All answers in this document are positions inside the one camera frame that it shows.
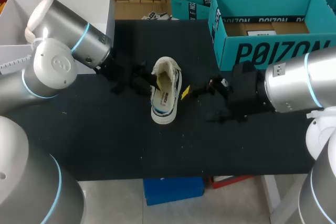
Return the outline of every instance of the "shoe sole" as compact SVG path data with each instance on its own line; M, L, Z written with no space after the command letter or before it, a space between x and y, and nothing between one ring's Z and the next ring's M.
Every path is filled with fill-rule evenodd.
M181 87L182 87L182 73L180 71L179 73L179 78L180 78L180 81L179 81L179 85L177 87L177 99L176 99L176 104L173 108L173 112L169 115L169 116L166 116L165 118L161 118L157 115L154 114L153 112L153 109L151 108L151 115L152 115L152 119L155 123L158 123L158 124L169 124L171 122L174 121L175 117L176 117L176 113L177 113L177 103L179 101L179 97L180 97L180 90L181 90Z

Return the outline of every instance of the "robotic arm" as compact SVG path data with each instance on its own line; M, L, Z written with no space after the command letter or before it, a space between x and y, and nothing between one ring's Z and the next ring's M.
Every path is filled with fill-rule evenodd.
M306 133L309 153L316 160L299 196L302 223L336 223L336 49L314 51L268 66L265 75L251 62L234 66L230 85L223 78L209 82L225 99L228 114L212 121L247 120L251 114L312 111Z
M89 68L105 62L111 39L57 0L42 0L25 30L35 44L24 70L0 76L0 114L56 96L77 76L74 59Z

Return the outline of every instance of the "blue led ring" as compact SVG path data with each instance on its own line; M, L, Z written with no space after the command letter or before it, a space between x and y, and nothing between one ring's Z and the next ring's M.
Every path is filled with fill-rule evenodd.
M307 84L308 84L308 89L309 89L309 92L310 92L310 95L311 95L311 97L313 98L313 100L314 100L314 102L315 102L315 104L318 106L318 107L320 107L320 108L322 108L323 106L319 103L319 101L317 100L317 98L316 98L316 96L315 96L315 93L314 93L314 91L313 91L313 88L312 88L312 86L311 86L311 83L310 83L310 76L309 76L309 72L308 72L308 55L309 55L309 53L307 53L306 55L305 55L305 63L304 63L304 69L306 70L306 73L307 73Z
M330 217L324 212L323 208L321 207L319 201L317 200L317 197L315 195L315 192L314 192L314 188L313 188L313 181L312 181L312 177L313 177L313 169L311 170L311 173L310 173L310 188L311 188L311 192L313 194L313 197L314 197L314 200L316 202L316 205L319 207L321 213L323 213L323 215L326 217L326 219L332 223L332 224L335 224L335 222L333 222Z
M62 188L62 173L61 173L61 168L59 167L59 164L57 163L56 159L51 156L53 158L53 160L55 161L56 165L57 165L57 169L58 169L58 189L57 189L57 193L56 193L56 197L55 197L55 200L48 212L48 214L44 217L43 221L41 222L41 224L45 224L48 219L50 218L52 212L54 211L56 205L57 205L57 201L59 199L59 195L61 193L61 188Z
M53 97L42 97L42 96L40 96L40 95L35 94L34 92L32 92L32 90L30 90L29 87L28 87L27 84L26 84L25 77L24 77L25 71L26 71L26 69L24 69L24 70L22 71L22 83L23 83L23 86L25 86L26 90L27 90L30 94L32 94L32 95L34 95L34 96L36 96L36 97L42 98L42 99L50 99L50 98L54 98L54 97L57 96L57 95L54 95Z
M89 27L90 27L90 23L88 23L88 24L86 25L86 28L85 28L85 31L84 31L83 35L79 38L79 40L77 41L77 43L74 45L74 47L73 47L72 50L71 50L71 53L73 53L73 52L76 50L76 48L79 46L79 44L82 42L82 40L84 39L86 33L87 33L88 30L89 30Z

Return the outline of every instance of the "white box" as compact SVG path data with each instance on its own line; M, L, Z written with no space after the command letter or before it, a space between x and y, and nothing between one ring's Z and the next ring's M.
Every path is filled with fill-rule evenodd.
M41 0L8 0L0 15L0 65L27 57L32 50L25 38L27 22ZM114 38L114 0L58 0L102 33ZM95 73L77 62L78 73Z

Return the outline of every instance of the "yellow tag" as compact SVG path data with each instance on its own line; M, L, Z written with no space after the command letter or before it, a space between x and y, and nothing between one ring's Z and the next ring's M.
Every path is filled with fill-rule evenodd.
M190 89L190 85L186 88L186 90L184 90L184 92L182 93L182 97L181 100L189 93L189 89Z
M158 77L157 77L157 79L156 79L156 84L157 84L157 86L159 86L160 90L162 90L162 86L161 86L161 83L160 83Z

